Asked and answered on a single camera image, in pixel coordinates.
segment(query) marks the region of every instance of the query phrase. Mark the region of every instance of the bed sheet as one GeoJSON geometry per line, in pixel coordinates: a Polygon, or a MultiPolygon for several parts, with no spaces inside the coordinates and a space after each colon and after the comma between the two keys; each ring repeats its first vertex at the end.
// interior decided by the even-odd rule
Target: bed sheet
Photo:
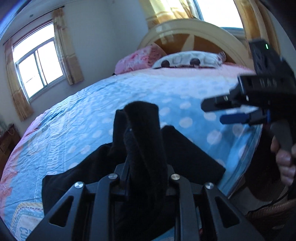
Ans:
{"type": "MultiPolygon", "coordinates": [[[[17,240],[24,241],[43,218],[45,175],[75,167],[100,145],[112,142],[115,111],[142,100],[159,106],[161,127],[173,125],[226,168],[218,188],[229,195],[248,168],[262,126],[222,125],[225,113],[204,113],[201,100],[229,92],[237,75],[253,73],[223,65],[218,69],[146,69],[101,80],[36,118],[16,146],[0,182],[0,215],[17,240]]],[[[173,236],[173,230],[157,241],[173,236]]]]}

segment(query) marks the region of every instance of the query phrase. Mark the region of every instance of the wall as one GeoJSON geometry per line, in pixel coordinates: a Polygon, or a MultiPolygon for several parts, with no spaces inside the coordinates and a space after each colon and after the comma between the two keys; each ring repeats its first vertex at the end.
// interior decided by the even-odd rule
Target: wall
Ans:
{"type": "MultiPolygon", "coordinates": [[[[34,114],[24,122],[20,122],[12,103],[7,84],[4,47],[0,43],[0,114],[7,124],[15,124],[21,135],[45,110],[98,80],[111,76],[117,61],[122,57],[106,1],[83,0],[69,3],[65,5],[64,13],[85,81],[70,86],[65,80],[53,86],[31,102],[34,114]]],[[[34,21],[14,38],[18,39],[34,25],[37,26],[49,18],[50,15],[46,15],[34,21]]]]}
{"type": "Polygon", "coordinates": [[[285,30],[282,28],[280,23],[276,20],[276,18],[269,12],[271,20],[273,22],[274,28],[277,33],[281,55],[286,59],[288,64],[291,66],[293,71],[296,73],[296,50],[291,43],[288,35],[285,30]]]}
{"type": "Polygon", "coordinates": [[[133,53],[148,33],[139,0],[107,0],[112,22],[119,39],[121,56],[133,53]]]}

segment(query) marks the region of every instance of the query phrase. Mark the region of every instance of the black handle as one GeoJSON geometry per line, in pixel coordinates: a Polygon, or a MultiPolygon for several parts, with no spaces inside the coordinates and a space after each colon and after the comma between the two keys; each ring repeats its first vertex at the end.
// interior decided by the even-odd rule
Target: black handle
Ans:
{"type": "Polygon", "coordinates": [[[279,120],[271,124],[270,130],[275,135],[281,148],[291,152],[294,144],[290,124],[287,120],[279,120]]]}

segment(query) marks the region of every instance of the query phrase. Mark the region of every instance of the white pillow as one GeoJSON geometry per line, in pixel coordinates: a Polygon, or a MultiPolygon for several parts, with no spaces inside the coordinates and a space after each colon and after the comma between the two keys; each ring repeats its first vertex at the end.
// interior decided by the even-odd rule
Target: white pillow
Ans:
{"type": "Polygon", "coordinates": [[[226,60],[224,52],[219,54],[208,53],[202,51],[186,51],[173,53],[162,57],[157,60],[152,66],[153,69],[157,68],[170,68],[170,67],[212,67],[218,68],[226,60]]]}

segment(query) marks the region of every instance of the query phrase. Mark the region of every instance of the human hand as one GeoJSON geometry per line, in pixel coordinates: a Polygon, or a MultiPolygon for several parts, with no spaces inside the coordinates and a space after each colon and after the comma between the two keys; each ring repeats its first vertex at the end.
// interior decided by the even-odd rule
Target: human hand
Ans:
{"type": "Polygon", "coordinates": [[[292,147],[291,153],[289,153],[280,149],[279,142],[274,137],[272,139],[270,150],[276,153],[276,163],[281,173],[282,183],[291,186],[296,172],[296,166],[293,164],[293,158],[296,158],[296,144],[292,147]]]}

